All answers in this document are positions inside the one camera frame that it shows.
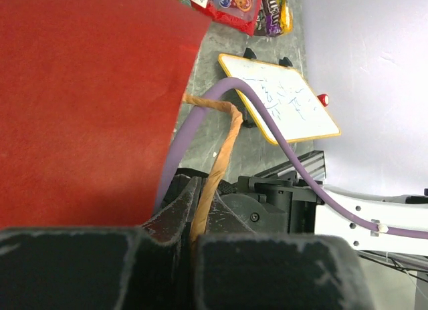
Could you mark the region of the red paper bag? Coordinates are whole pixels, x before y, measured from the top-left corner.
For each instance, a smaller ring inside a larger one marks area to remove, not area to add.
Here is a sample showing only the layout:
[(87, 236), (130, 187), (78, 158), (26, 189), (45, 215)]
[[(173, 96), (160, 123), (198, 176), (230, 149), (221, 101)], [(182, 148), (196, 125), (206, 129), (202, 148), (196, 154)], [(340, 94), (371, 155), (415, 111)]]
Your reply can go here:
[(148, 220), (210, 22), (173, 0), (1, 0), (1, 227)]

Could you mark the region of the red candy bag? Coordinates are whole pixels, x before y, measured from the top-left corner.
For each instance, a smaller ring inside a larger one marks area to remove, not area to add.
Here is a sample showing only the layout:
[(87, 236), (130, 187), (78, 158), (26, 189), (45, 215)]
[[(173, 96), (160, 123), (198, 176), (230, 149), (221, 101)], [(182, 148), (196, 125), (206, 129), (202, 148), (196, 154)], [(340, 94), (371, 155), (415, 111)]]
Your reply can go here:
[(252, 36), (261, 0), (175, 0), (210, 17), (214, 22)]

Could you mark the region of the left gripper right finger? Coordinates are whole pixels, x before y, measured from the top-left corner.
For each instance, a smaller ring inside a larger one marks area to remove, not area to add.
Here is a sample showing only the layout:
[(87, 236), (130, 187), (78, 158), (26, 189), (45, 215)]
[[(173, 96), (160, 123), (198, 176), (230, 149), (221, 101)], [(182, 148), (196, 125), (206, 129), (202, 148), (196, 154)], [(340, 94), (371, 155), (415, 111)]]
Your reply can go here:
[(205, 232), (196, 309), (373, 309), (358, 257), (339, 237)]

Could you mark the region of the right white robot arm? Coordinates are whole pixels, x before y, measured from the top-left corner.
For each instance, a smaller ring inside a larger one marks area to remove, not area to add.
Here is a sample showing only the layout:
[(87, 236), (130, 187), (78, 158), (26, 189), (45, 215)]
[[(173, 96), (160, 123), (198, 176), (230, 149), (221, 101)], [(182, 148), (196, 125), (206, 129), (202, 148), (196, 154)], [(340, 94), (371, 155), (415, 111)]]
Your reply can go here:
[(323, 190), (351, 214), (379, 226), (370, 230), (337, 213), (290, 171), (280, 177), (241, 176), (220, 182), (207, 232), (335, 236), (371, 253), (427, 256), (427, 240), (387, 234), (390, 228), (427, 232), (426, 196), (373, 196), (333, 186)]

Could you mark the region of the brown purple chocolate pack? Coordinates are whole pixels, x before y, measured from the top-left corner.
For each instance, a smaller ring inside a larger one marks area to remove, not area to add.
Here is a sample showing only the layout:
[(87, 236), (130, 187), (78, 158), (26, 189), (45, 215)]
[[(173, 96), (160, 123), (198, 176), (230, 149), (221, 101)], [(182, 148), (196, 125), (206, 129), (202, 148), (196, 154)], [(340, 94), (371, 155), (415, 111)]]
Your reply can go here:
[(256, 37), (277, 37), (281, 33), (280, 4), (277, 0), (261, 0), (254, 35)]

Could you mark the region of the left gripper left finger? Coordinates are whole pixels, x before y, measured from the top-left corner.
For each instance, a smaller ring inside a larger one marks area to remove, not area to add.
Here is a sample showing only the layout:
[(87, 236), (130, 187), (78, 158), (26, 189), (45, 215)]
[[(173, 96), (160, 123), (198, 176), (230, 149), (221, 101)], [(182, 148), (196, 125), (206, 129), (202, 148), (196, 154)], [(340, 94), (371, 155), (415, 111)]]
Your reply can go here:
[(1, 231), (2, 309), (190, 309), (197, 179), (176, 176), (167, 205), (131, 227)]

